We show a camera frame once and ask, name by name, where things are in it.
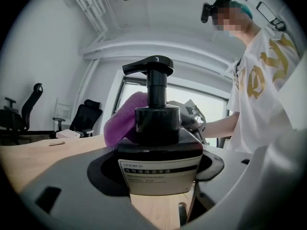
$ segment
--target table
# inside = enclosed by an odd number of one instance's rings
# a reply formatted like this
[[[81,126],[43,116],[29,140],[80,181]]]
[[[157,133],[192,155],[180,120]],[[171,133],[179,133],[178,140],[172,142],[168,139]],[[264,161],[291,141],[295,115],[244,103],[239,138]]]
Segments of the table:
[[[103,135],[48,139],[20,146],[1,146],[0,161],[12,187],[19,193],[55,162],[105,146]],[[186,205],[188,212],[192,193],[170,196],[130,195],[130,198],[133,206],[157,228],[172,230],[180,227],[178,205]]]

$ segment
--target forearm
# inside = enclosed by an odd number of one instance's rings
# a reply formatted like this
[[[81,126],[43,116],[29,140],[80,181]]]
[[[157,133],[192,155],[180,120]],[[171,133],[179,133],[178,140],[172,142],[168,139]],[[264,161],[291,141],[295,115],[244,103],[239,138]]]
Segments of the forearm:
[[[231,136],[236,127],[240,113],[220,119],[215,122],[207,123],[203,132],[204,138],[221,138]]]

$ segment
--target person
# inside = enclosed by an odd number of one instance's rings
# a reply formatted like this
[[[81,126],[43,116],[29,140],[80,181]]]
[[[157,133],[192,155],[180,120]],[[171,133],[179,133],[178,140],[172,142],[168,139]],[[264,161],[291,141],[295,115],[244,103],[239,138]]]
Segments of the person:
[[[261,29],[236,1],[217,0],[211,15],[214,26],[239,38],[246,50],[234,65],[227,105],[233,114],[207,123],[203,136],[231,136],[228,150],[253,153],[292,128],[277,93],[299,63],[298,52],[287,33],[270,24]]]

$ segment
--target white t-shirt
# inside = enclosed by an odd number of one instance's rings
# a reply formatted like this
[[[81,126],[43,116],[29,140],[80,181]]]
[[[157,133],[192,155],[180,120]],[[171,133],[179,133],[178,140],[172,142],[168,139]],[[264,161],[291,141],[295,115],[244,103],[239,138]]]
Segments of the white t-shirt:
[[[271,26],[261,29],[250,41],[240,64],[234,67],[227,109],[240,112],[240,116],[228,150],[253,153],[292,128],[277,92],[298,63],[289,35]]]

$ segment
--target purple cloth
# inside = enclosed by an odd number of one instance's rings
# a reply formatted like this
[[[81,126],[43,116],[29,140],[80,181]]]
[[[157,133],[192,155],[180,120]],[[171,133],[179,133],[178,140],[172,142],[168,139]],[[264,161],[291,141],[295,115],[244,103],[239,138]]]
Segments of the purple cloth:
[[[135,142],[135,108],[147,106],[147,93],[136,92],[106,122],[104,136],[107,146],[115,146],[124,137]]]

